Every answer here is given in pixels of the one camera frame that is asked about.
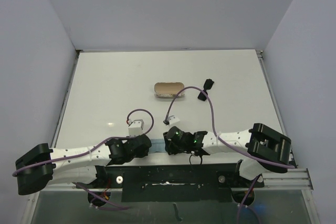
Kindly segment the black sunglasses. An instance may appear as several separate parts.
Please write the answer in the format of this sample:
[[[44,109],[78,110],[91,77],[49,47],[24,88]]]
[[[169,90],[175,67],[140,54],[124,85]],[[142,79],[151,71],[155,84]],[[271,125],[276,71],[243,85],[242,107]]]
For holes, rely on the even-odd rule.
[[[208,90],[212,88],[214,81],[212,79],[206,79],[203,85],[203,90],[199,93],[197,98],[201,101],[206,101],[208,97]]]

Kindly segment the patterned glasses case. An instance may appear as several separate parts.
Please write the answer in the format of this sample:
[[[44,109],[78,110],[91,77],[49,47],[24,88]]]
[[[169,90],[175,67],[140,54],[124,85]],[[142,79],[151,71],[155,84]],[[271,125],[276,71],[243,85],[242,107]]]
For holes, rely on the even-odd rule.
[[[185,86],[181,82],[157,82],[154,85],[154,96],[162,99],[182,98],[185,96],[184,92],[177,95]]]

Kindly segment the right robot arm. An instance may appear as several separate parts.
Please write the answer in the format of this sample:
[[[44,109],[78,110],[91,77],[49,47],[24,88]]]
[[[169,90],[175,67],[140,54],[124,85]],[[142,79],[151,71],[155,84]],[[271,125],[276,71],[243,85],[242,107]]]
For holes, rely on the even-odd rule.
[[[163,137],[170,155],[186,153],[201,157],[232,152],[243,155],[234,173],[234,182],[241,187],[266,171],[284,174],[295,168],[289,164],[291,139],[261,123],[255,123],[250,130],[219,134],[184,132],[173,126]]]

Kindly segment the blue cleaning cloth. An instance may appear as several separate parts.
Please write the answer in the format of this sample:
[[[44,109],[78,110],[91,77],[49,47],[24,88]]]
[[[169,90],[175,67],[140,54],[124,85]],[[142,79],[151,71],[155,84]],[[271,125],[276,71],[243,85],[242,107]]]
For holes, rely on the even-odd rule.
[[[166,153],[165,140],[163,138],[151,139],[152,146],[149,149],[149,154]]]

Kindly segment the aluminium frame rail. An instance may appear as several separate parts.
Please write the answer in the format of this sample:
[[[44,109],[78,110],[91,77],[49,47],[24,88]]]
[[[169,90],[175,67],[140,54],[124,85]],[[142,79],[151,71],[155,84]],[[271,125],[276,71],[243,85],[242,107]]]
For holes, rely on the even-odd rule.
[[[313,190],[313,184],[308,169],[292,169],[286,174],[265,172],[263,174],[264,185],[254,186],[255,190]],[[73,191],[74,184],[54,184],[46,186],[42,191]]]

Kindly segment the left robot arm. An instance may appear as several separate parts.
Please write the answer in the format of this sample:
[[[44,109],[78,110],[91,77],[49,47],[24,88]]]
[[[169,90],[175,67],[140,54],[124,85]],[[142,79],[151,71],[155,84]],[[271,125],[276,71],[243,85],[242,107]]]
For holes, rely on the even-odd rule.
[[[52,184],[80,182],[100,188],[107,181],[105,167],[146,157],[151,146],[145,134],[109,137],[95,146],[80,148],[50,148],[42,143],[15,162],[13,176],[21,196],[39,192]]]

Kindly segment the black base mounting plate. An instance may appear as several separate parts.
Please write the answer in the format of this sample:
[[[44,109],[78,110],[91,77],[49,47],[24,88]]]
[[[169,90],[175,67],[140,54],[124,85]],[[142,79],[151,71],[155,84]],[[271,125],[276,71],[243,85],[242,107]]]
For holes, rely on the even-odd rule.
[[[98,168],[89,189],[121,189],[122,202],[231,202],[232,193],[246,190],[237,164],[109,166]]]

